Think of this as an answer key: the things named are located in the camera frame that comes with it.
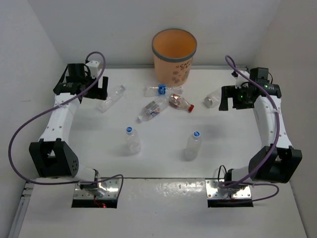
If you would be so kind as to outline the clear bottle blue label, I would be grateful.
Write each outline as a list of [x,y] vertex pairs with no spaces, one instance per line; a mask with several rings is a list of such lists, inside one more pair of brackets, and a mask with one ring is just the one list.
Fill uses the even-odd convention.
[[183,87],[182,86],[172,86],[167,87],[164,84],[160,84],[158,86],[149,86],[144,89],[145,97],[156,97],[156,96],[169,96],[171,94],[182,94]]

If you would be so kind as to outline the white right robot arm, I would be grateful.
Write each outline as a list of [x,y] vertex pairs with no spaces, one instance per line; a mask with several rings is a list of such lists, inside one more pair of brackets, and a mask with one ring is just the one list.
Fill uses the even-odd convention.
[[229,169],[225,184],[245,179],[246,182],[287,183],[302,160],[302,152],[289,140],[281,112],[281,90],[273,84],[268,68],[250,71],[250,80],[221,88],[220,111],[228,110],[228,99],[237,110],[253,109],[261,150],[240,169]]

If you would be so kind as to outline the capless clear bottle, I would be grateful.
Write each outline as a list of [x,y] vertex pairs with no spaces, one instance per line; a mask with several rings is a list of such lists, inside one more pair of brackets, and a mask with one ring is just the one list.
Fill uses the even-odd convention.
[[204,98],[204,105],[207,108],[214,108],[218,107],[221,102],[221,89],[217,89],[211,93],[209,93],[205,98]]

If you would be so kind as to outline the red cap crushed bottle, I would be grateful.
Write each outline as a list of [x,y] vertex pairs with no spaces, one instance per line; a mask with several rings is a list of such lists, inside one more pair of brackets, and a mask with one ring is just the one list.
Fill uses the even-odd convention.
[[168,102],[173,108],[189,113],[194,109],[193,104],[190,104],[184,97],[177,94],[171,94],[168,97]]

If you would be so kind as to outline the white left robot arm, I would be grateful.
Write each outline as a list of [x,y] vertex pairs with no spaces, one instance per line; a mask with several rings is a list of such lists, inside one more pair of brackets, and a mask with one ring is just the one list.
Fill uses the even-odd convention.
[[[102,87],[94,81],[102,64],[98,61],[68,64],[61,79],[53,89],[55,110],[39,141],[32,142],[29,152],[37,172],[42,178],[66,178],[71,181],[96,181],[96,170],[80,164],[68,145],[75,113],[83,97],[104,100],[107,97],[108,78]],[[79,94],[88,90],[83,96]]]

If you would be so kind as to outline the bottle blue cap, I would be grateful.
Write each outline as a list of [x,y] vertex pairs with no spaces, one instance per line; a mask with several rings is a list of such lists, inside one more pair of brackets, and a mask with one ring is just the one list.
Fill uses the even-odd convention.
[[135,155],[141,151],[141,141],[138,134],[138,131],[133,127],[126,128],[126,154]]
[[202,137],[199,131],[194,131],[188,138],[186,148],[184,150],[184,158],[187,161],[196,159],[202,144]]

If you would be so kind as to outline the clear bottle white label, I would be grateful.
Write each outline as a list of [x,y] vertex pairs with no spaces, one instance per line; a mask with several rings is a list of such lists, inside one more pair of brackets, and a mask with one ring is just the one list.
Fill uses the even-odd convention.
[[144,121],[149,121],[152,118],[158,116],[168,107],[168,104],[169,102],[167,96],[156,97],[141,109],[139,115],[137,116],[137,122],[141,123]]

